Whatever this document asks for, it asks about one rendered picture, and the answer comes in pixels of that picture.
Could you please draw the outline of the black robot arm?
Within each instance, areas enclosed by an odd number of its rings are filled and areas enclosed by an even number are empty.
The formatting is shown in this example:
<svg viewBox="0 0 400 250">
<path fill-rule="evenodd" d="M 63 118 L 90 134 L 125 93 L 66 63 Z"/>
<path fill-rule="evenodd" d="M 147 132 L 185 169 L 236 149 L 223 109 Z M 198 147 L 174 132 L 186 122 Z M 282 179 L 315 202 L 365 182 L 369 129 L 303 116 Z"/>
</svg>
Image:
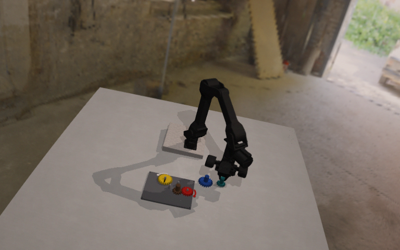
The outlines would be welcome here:
<svg viewBox="0 0 400 250">
<path fill-rule="evenodd" d="M 184 131 L 186 137 L 184 141 L 184 148 L 195 150 L 197 149 L 198 138 L 207 134 L 208 128 L 205 125 L 206 117 L 209 111 L 212 98 L 218 98 L 225 122 L 226 122 L 226 136 L 224 140 L 227 142 L 225 148 L 225 155 L 233 158 L 242 168 L 248 168 L 252 162 L 253 157 L 251 153 L 245 150 L 248 147 L 246 133 L 243 125 L 238 121 L 230 96 L 229 90 L 224 87 L 224 84 L 217 79 L 206 79 L 200 82 L 199 91 L 201 99 L 199 102 L 198 110 L 194 122 L 190 125 L 189 129 Z M 241 142 L 239 144 L 238 142 Z M 227 178 L 233 176 L 235 169 L 233 168 L 233 161 L 227 162 L 222 159 L 218 169 L 218 175 Z"/>
</svg>

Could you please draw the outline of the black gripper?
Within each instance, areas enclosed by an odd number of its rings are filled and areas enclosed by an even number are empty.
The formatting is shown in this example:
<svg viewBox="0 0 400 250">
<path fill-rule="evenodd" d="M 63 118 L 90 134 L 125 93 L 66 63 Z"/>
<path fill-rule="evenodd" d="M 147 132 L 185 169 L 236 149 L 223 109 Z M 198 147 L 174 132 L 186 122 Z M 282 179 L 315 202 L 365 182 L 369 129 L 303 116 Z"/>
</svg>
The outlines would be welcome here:
<svg viewBox="0 0 400 250">
<path fill-rule="evenodd" d="M 206 162 L 205 162 L 205 167 L 213 168 L 214 165 L 216 165 L 215 170 L 218 171 L 219 165 L 220 165 L 220 161 L 217 161 L 216 158 L 217 157 L 215 157 L 215 156 L 208 155 L 208 157 L 206 159 Z M 230 158 L 230 157 L 226 156 L 225 153 L 223 155 L 223 159 L 225 159 L 225 161 L 227 161 L 227 162 L 233 161 L 233 168 L 235 169 L 233 176 L 235 176 L 235 172 L 238 171 L 237 175 L 239 177 L 246 178 L 248 168 L 244 169 L 240 165 L 239 165 L 239 167 L 237 167 L 237 165 L 234 164 L 235 160 L 233 158 Z"/>
</svg>

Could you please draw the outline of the blue gear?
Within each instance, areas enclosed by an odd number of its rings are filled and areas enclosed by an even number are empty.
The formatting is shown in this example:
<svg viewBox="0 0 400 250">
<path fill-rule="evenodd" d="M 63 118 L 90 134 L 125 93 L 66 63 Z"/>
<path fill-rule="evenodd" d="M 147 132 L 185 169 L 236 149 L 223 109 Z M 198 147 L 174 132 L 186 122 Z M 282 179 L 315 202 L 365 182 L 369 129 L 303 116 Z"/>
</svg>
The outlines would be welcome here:
<svg viewBox="0 0 400 250">
<path fill-rule="evenodd" d="M 205 175 L 205 177 L 200 177 L 198 180 L 199 184 L 204 186 L 204 187 L 211 187 L 213 182 L 212 180 L 209 178 L 209 175 Z"/>
</svg>

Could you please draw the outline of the brown gear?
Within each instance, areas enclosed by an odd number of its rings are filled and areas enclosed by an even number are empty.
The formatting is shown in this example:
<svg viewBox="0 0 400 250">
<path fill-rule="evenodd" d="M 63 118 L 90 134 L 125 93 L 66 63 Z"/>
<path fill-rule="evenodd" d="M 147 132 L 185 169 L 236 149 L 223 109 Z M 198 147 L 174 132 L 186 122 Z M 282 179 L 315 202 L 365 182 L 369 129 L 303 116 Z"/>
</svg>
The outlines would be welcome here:
<svg viewBox="0 0 400 250">
<path fill-rule="evenodd" d="M 177 184 L 176 187 L 174 187 L 174 189 L 173 189 L 172 192 L 174 192 L 174 194 L 176 194 L 176 195 L 181 194 L 182 191 L 181 191 L 181 189 L 180 189 L 180 186 L 181 186 L 180 184 Z"/>
</svg>

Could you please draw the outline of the teal gear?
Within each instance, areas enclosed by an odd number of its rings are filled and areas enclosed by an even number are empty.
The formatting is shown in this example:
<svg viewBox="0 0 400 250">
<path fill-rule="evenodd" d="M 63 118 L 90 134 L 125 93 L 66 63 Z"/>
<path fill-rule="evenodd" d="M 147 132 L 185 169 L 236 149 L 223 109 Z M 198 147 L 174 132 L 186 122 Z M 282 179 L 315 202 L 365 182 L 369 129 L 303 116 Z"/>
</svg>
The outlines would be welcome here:
<svg viewBox="0 0 400 250">
<path fill-rule="evenodd" d="M 220 186 L 220 187 L 225 186 L 224 180 L 225 180 L 225 177 L 221 177 L 220 181 L 218 180 L 217 185 Z"/>
</svg>

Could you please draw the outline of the red gear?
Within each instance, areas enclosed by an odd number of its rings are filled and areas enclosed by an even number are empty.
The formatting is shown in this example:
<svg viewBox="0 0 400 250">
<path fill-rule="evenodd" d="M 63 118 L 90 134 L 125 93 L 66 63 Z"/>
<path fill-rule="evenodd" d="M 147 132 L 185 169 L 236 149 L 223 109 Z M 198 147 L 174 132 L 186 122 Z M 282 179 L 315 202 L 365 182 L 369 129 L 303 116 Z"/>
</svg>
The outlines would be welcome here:
<svg viewBox="0 0 400 250">
<path fill-rule="evenodd" d="M 187 191 L 186 189 L 189 189 L 189 190 Z M 188 195 L 190 196 L 190 195 L 193 194 L 192 188 L 189 188 L 189 187 L 183 187 L 181 189 L 181 191 L 182 191 L 182 194 L 185 195 L 185 196 L 187 195 L 187 197 L 188 197 Z"/>
</svg>

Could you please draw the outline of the yellow gear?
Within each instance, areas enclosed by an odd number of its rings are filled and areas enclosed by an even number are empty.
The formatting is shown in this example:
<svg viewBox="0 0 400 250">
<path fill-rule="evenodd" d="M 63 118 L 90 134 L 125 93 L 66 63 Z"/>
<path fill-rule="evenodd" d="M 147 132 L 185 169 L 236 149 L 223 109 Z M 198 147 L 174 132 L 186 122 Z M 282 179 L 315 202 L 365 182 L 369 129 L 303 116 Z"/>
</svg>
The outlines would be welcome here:
<svg viewBox="0 0 400 250">
<path fill-rule="evenodd" d="M 165 177 L 167 177 L 167 178 L 164 179 Z M 172 177 L 167 175 L 167 174 L 162 174 L 162 175 L 158 176 L 158 182 L 163 184 L 163 185 L 164 184 L 165 185 L 167 185 L 167 184 L 169 185 L 169 184 L 172 183 L 172 181 L 173 181 Z"/>
</svg>

